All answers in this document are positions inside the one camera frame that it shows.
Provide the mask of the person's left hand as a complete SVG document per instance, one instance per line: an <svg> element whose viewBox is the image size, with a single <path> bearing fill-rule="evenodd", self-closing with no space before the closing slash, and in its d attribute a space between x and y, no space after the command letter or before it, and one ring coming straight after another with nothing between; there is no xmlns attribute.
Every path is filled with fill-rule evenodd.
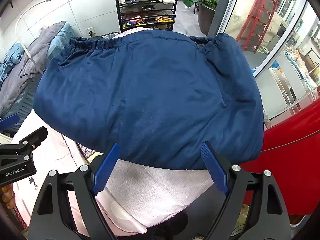
<svg viewBox="0 0 320 240"><path fill-rule="evenodd" d="M13 209L16 206L13 184L1 187L1 199L8 209Z"/></svg>

